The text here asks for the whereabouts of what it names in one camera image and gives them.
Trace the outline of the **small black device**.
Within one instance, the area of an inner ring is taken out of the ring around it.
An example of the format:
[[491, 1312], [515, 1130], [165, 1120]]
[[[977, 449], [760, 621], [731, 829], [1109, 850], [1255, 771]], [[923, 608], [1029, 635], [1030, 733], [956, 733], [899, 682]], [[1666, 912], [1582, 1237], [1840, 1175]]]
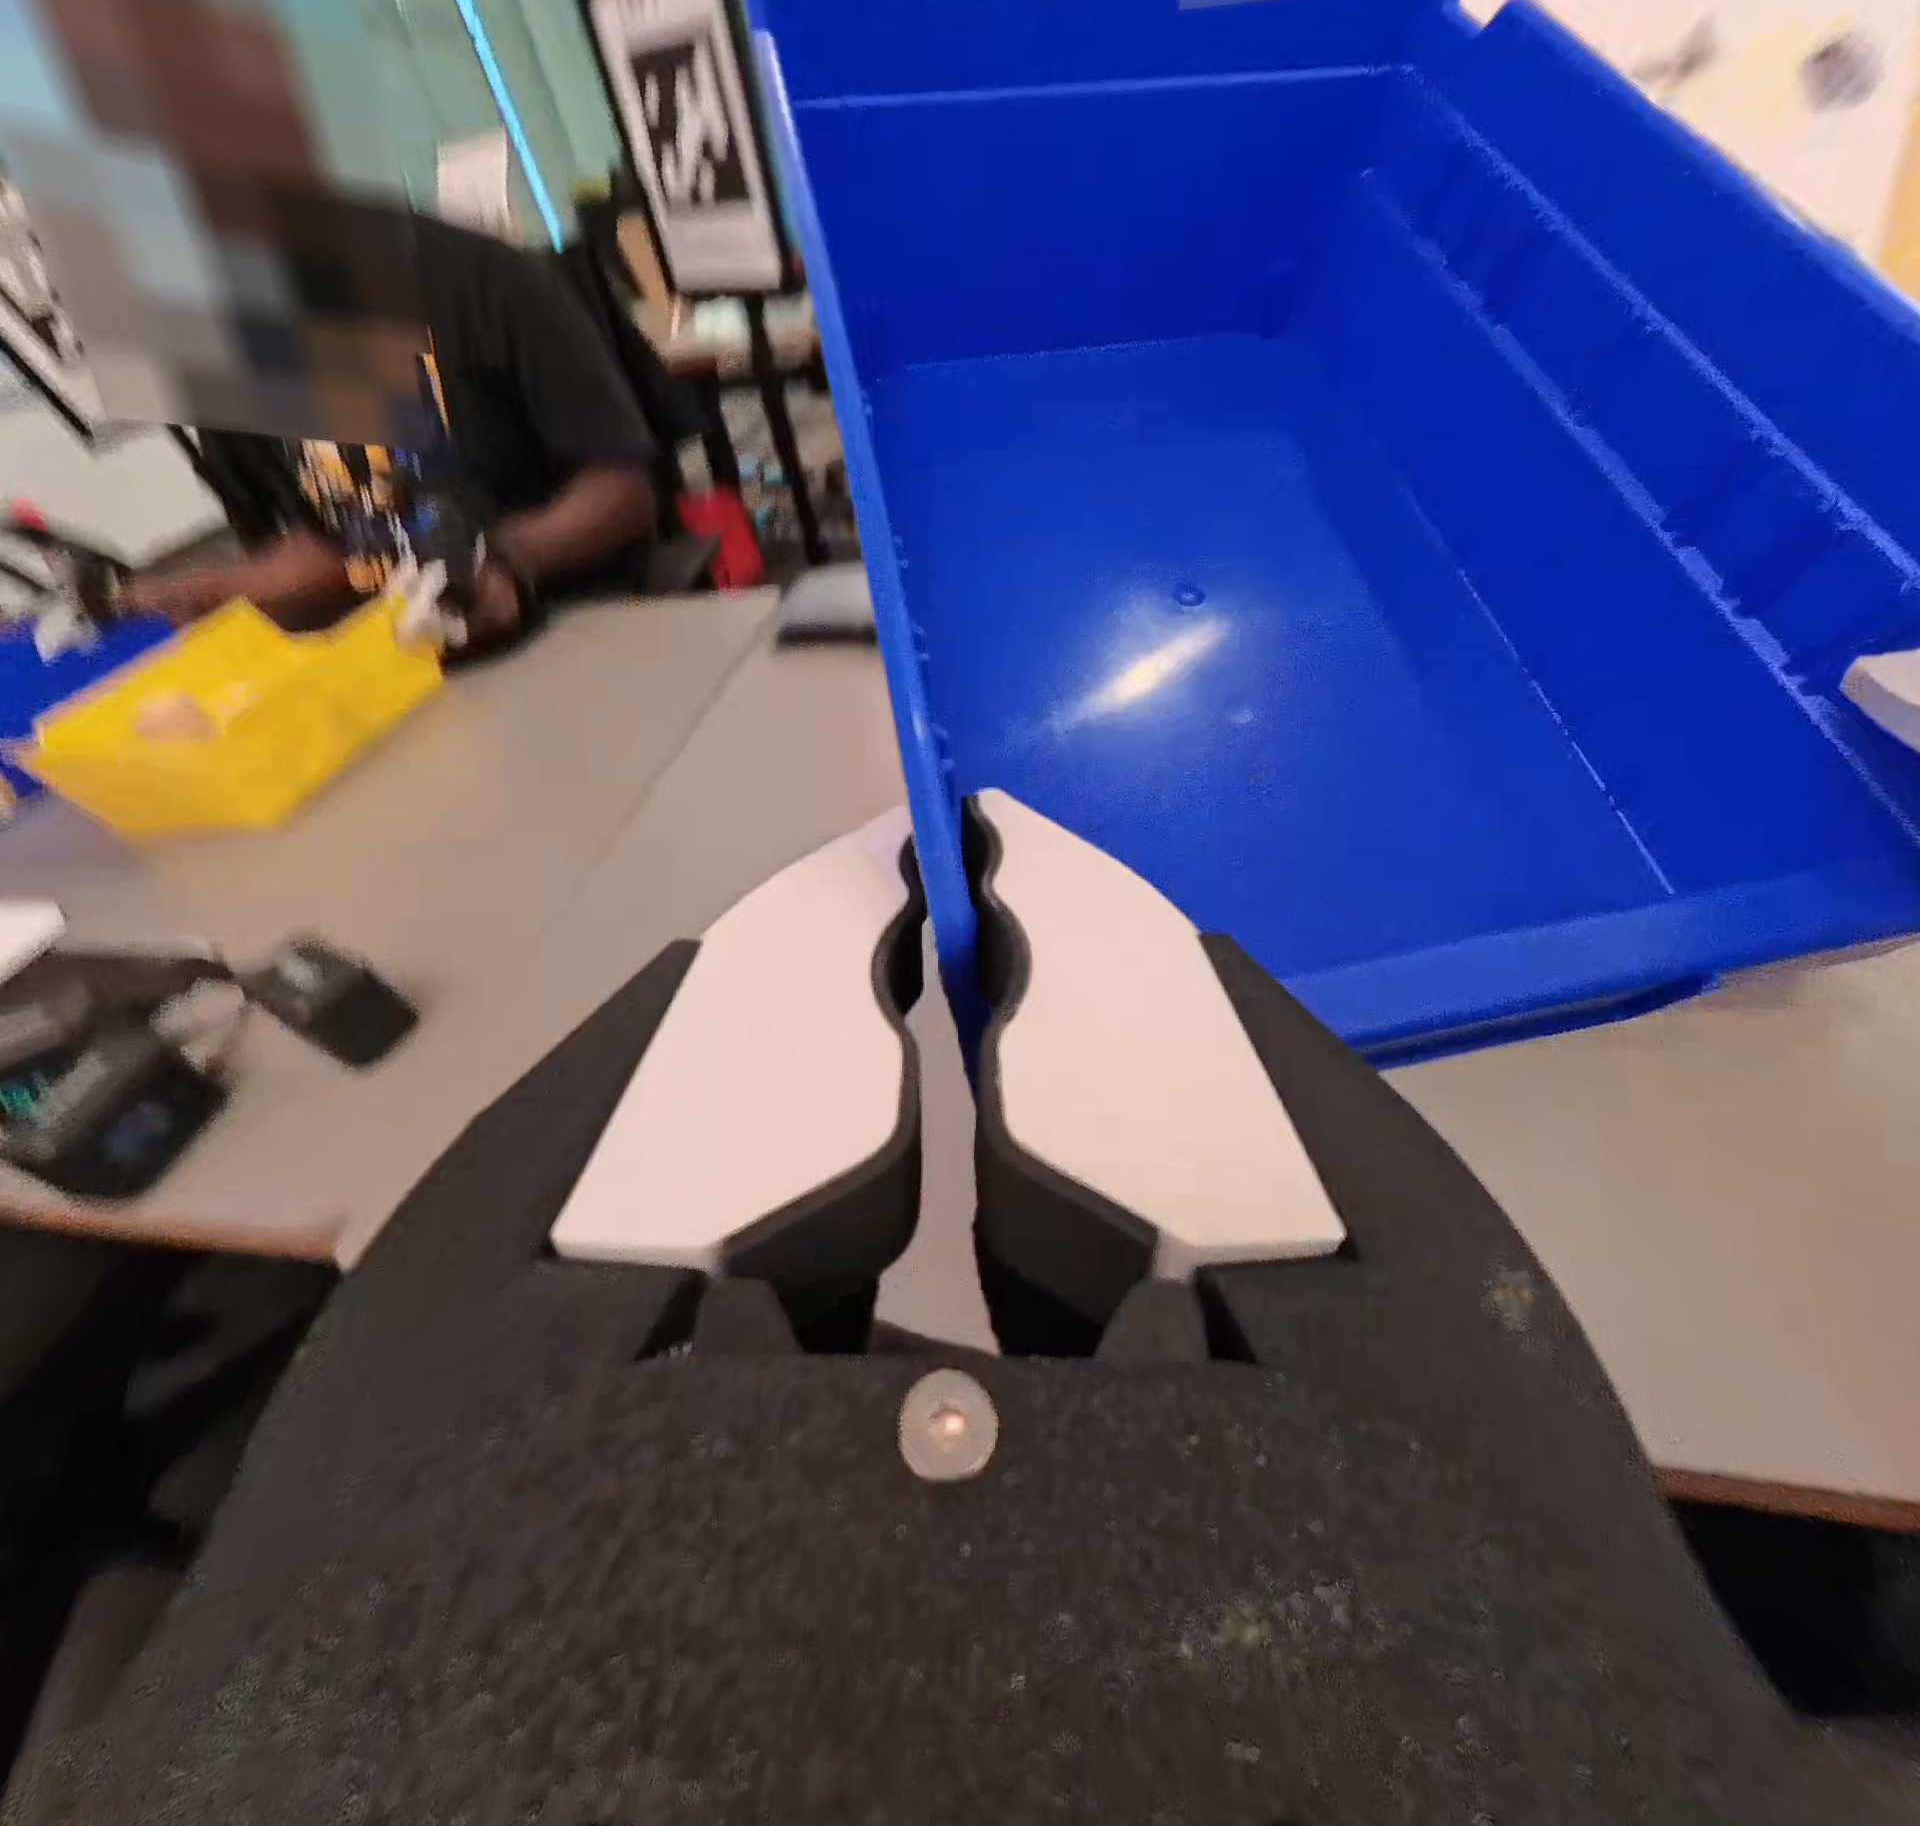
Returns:
[[342, 1074], [375, 1074], [416, 1036], [414, 997], [398, 997], [375, 962], [342, 958], [320, 932], [296, 932], [264, 962], [252, 962], [243, 997]]

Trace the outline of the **red bag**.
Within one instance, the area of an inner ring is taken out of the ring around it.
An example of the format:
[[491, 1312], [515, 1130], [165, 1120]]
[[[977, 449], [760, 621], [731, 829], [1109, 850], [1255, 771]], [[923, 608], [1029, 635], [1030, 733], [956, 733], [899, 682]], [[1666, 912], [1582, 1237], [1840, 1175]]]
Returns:
[[738, 488], [687, 488], [677, 518], [687, 518], [677, 540], [688, 552], [688, 588], [760, 588], [766, 582], [760, 526], [755, 526]]

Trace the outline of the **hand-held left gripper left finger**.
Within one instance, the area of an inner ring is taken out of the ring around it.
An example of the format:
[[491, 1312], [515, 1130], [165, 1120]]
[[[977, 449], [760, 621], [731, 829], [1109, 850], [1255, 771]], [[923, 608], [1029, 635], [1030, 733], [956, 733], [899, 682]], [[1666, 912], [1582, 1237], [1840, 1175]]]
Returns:
[[914, 997], [923, 880], [913, 810], [888, 810], [688, 940], [552, 1247], [888, 1272], [914, 1237]]

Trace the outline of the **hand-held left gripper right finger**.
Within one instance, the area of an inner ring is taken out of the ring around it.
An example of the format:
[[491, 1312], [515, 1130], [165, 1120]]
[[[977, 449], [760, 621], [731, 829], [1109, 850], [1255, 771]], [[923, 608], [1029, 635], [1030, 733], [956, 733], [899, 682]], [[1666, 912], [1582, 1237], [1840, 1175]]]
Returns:
[[1012, 793], [977, 793], [977, 940], [1012, 922], [998, 1120], [1012, 1157], [1117, 1213], [1146, 1268], [1329, 1262], [1345, 1217], [1269, 1082], [1204, 932], [1117, 853]]

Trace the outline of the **yellow plastic bin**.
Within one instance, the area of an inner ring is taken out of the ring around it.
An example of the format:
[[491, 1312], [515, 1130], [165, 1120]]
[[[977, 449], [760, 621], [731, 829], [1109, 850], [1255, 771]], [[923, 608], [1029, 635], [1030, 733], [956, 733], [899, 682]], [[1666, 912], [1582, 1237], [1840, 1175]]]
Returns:
[[444, 652], [398, 621], [375, 600], [289, 635], [231, 600], [50, 709], [7, 761], [113, 842], [283, 829], [444, 692]]

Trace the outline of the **blue plastic bin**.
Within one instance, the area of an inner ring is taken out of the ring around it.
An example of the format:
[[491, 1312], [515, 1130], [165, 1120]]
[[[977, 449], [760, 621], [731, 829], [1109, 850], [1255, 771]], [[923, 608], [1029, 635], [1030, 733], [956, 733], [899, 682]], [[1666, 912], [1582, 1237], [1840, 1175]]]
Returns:
[[7, 810], [50, 793], [30, 771], [16, 771], [16, 744], [39, 741], [39, 714], [57, 714], [83, 682], [134, 666], [165, 635], [171, 635], [165, 611], [134, 611], [134, 621], [95, 627], [83, 647], [60, 647], [57, 661], [39, 661], [30, 627], [0, 621], [0, 782], [7, 782]]
[[989, 793], [1383, 1066], [1913, 940], [1913, 300], [1548, 5], [748, 21], [947, 990]]

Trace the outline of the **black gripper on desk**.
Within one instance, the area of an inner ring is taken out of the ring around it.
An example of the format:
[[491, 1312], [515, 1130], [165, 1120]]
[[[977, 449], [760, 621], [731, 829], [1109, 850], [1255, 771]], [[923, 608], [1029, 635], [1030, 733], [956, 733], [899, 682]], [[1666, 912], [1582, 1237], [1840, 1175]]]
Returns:
[[191, 997], [243, 997], [221, 958], [70, 958], [0, 978], [0, 1164], [39, 1185], [148, 1193], [228, 1110], [228, 1055], [165, 1022]]

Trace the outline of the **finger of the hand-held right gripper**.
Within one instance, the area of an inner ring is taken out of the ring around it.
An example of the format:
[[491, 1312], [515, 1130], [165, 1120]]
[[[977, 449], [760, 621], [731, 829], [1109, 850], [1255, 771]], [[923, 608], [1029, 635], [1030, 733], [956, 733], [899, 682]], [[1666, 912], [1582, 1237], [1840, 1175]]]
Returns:
[[1920, 652], [1864, 652], [1840, 666], [1840, 697], [1920, 757]]

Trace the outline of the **printed marker board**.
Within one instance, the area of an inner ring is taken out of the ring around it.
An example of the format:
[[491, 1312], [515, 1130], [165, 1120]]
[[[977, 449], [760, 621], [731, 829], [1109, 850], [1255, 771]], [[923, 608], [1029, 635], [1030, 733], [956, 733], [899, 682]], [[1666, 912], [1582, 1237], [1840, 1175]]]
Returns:
[[738, 0], [574, 0], [677, 292], [790, 292]]

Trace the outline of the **black laptop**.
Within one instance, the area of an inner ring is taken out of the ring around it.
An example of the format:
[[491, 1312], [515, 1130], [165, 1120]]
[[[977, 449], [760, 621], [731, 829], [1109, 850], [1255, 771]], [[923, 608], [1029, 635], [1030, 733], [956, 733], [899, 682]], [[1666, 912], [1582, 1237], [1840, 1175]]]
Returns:
[[778, 647], [878, 647], [869, 569], [833, 562], [787, 582]]

